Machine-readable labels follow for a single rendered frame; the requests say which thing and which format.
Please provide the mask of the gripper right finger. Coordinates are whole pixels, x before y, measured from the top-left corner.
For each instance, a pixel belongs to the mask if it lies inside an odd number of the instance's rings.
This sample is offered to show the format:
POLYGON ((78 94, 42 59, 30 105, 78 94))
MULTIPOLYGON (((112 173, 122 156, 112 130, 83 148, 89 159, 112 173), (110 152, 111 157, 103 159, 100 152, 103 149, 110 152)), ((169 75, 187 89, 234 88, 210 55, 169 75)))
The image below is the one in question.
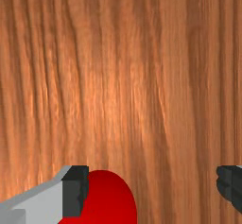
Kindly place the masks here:
POLYGON ((242 165, 221 165, 216 174, 217 191, 242 214, 242 165))

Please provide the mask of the red ball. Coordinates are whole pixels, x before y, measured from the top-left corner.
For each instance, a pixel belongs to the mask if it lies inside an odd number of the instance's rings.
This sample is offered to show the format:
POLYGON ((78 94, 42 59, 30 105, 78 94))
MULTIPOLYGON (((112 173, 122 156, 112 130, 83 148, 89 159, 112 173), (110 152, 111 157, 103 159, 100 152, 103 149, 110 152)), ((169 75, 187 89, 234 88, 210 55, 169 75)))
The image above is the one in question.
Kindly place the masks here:
POLYGON ((89 193, 79 217, 58 224, 138 224, 137 208, 126 182, 108 170, 89 173, 89 193))

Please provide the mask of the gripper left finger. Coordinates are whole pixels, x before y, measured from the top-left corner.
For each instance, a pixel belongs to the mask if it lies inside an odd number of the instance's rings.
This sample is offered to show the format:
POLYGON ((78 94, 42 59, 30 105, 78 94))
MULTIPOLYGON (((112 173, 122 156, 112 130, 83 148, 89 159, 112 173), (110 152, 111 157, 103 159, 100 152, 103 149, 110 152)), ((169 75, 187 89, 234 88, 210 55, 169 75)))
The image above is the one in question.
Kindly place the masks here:
POLYGON ((79 217, 89 191, 89 167, 67 165, 51 180, 0 203, 0 224, 58 224, 79 217))

